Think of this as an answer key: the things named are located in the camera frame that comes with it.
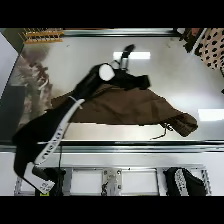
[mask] brown cloth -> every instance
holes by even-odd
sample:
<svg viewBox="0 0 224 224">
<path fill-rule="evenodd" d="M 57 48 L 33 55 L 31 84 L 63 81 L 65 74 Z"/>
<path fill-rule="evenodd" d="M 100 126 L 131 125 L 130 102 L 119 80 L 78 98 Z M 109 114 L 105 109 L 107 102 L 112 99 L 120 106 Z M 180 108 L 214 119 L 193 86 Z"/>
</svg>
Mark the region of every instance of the brown cloth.
<svg viewBox="0 0 224 224">
<path fill-rule="evenodd" d="M 70 93 L 52 99 L 53 108 L 64 102 Z M 197 129 L 197 121 L 187 113 L 174 109 L 165 98 L 149 89 L 128 91 L 103 84 L 93 96 L 82 104 L 70 122 L 110 125 L 170 124 L 183 137 Z"/>
</svg>

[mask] metal bracket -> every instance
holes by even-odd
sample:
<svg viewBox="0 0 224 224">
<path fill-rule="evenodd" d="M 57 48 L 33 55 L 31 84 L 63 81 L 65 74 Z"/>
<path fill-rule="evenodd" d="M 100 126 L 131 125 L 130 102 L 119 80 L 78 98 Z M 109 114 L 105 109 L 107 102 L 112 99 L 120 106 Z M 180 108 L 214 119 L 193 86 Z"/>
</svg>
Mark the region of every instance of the metal bracket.
<svg viewBox="0 0 224 224">
<path fill-rule="evenodd" d="M 122 169 L 103 169 L 102 196 L 120 196 L 122 189 Z"/>
</svg>

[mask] white circular joint cover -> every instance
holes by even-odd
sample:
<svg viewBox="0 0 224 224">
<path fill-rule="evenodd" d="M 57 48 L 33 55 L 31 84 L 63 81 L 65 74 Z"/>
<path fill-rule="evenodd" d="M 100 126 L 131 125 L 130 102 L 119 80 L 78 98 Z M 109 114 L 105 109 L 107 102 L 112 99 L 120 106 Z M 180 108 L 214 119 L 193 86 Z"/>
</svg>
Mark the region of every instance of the white circular joint cover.
<svg viewBox="0 0 224 224">
<path fill-rule="evenodd" d="M 114 74 L 114 71 L 113 71 L 113 69 L 110 65 L 103 64 L 103 65 L 100 66 L 99 76 L 102 80 L 109 81 L 115 76 L 115 74 Z"/>
</svg>

